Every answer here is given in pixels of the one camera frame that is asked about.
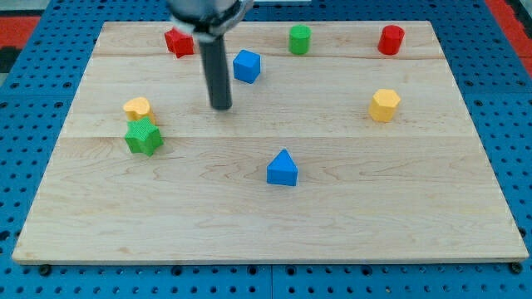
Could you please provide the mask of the grey robot arm end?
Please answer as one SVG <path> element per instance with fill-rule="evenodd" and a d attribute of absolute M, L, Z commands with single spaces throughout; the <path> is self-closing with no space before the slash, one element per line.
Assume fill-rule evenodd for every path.
<path fill-rule="evenodd" d="M 170 19 L 179 31 L 199 42 L 212 42 L 236 27 L 253 0 L 168 0 Z"/>

